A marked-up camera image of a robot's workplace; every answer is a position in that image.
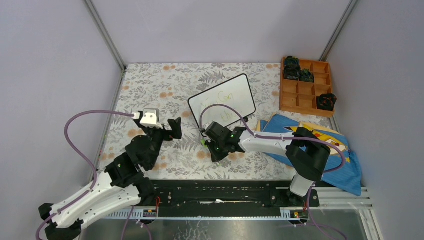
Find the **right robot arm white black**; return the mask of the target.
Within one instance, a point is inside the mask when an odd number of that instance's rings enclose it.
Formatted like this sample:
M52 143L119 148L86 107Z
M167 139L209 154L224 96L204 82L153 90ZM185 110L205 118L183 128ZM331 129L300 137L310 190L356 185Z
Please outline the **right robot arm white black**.
M212 122L202 134L213 162L219 162L230 153L261 152L285 157L296 175L293 177L287 201L293 206L301 205L313 183L321 180L331 150L311 131L298 127L294 132L258 132L246 127L230 130Z

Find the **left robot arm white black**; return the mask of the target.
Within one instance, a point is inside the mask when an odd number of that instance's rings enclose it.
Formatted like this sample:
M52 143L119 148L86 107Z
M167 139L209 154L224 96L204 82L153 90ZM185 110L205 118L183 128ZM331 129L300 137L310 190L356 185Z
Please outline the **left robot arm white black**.
M130 117L144 134L134 137L124 153L104 170L95 170L93 181L80 191L56 204L42 204L38 211L43 223L36 232L37 239L44 229L49 240L74 240L108 214L154 202L155 188L144 173L155 167L163 142L182 138L182 119L168 119L171 129L166 129L154 112L134 112Z

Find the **small black-framed whiteboard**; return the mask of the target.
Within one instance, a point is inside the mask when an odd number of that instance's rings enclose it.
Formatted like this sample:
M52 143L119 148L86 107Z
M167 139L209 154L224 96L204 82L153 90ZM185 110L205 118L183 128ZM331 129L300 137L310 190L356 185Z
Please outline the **small black-framed whiteboard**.
M257 108L246 74L240 74L188 98L189 108L198 127L217 122L228 127L242 117L253 115Z

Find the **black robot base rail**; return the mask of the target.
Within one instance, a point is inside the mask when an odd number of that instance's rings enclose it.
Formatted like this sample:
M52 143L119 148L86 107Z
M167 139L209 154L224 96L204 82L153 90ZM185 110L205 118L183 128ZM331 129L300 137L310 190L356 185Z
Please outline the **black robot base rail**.
M136 207L158 210L160 218L271 218L281 210L319 207L316 190L304 197L281 180L153 180L155 195Z

